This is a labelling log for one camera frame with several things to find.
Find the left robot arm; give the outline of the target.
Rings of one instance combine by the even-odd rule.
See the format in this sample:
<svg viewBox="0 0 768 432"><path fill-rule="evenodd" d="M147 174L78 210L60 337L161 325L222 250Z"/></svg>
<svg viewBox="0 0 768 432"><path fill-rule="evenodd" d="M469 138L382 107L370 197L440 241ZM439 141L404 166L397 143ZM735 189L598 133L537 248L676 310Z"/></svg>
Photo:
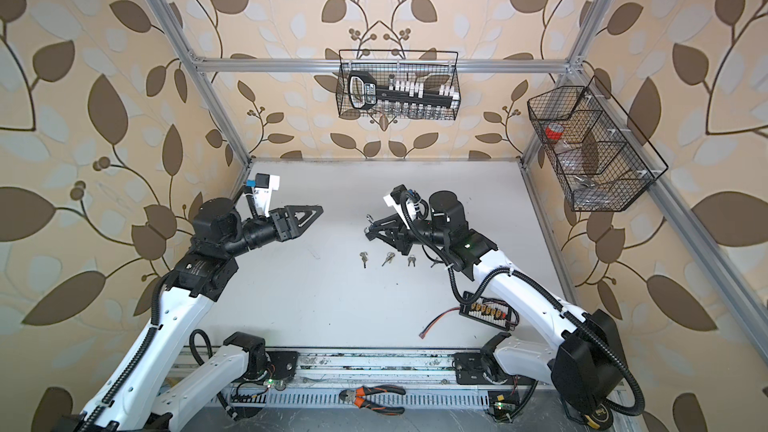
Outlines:
<svg viewBox="0 0 768 432"><path fill-rule="evenodd" d="M199 323L238 270L237 257L300 237L322 215L319 205L289 205L242 219L233 200L203 203L191 245L152 292L150 319L126 357L78 414L56 431L180 431L238 378L268 374L261 337L237 332L214 356L167 392L161 386Z"/></svg>

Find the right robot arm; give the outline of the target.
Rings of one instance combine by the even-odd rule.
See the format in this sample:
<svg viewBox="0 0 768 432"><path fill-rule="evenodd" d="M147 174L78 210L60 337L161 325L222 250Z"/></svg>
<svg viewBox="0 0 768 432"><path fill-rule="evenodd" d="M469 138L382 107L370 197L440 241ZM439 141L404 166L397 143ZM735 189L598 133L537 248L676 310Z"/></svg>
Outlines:
<svg viewBox="0 0 768 432"><path fill-rule="evenodd" d="M505 302L544 339L528 346L511 337L489 342L489 371L521 375L553 385L584 417L639 416L646 408L642 388L627 364L614 319L568 302L517 267L499 246L471 228L463 204L447 190L428 199L404 185L385 195L393 214L370 220L369 240L378 239L403 255L415 245L431 250L448 273L451 291L463 306L489 292Z"/></svg>

